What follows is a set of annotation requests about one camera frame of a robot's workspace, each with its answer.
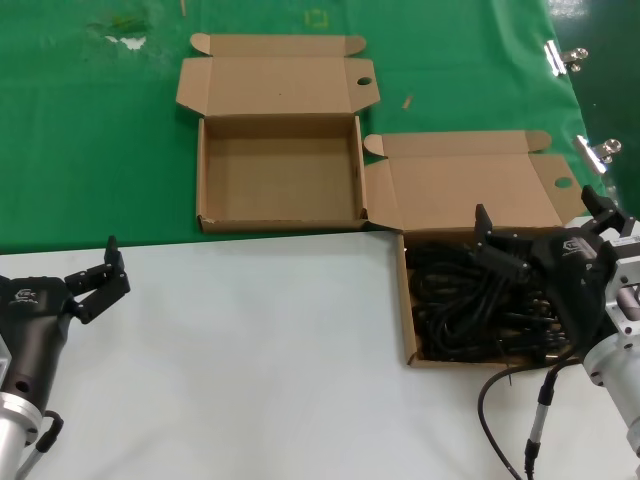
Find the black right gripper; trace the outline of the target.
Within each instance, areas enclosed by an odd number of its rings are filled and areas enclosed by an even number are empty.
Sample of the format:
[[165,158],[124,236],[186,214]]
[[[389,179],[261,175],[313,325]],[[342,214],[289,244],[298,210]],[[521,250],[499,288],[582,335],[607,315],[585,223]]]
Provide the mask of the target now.
[[583,225],[590,232],[549,232],[535,240],[531,235],[496,230],[484,205],[477,204],[474,255],[479,265],[513,283],[527,283],[532,264],[571,345],[588,351],[611,330],[604,325],[609,268],[597,261],[604,244],[597,234],[612,228],[620,235],[631,235],[635,219],[590,185],[583,187],[581,200],[592,216]]

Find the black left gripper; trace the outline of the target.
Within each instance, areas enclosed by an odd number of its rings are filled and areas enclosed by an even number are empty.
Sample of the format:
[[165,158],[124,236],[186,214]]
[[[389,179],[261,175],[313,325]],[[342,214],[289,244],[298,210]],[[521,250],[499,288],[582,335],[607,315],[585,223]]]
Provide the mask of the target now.
[[[130,291],[115,236],[108,238],[102,264],[69,275],[64,281],[55,277],[3,277],[1,337],[11,361],[1,391],[27,401],[47,401],[68,338],[71,313],[89,324]],[[72,296],[85,293],[88,296],[83,300],[71,302]]]

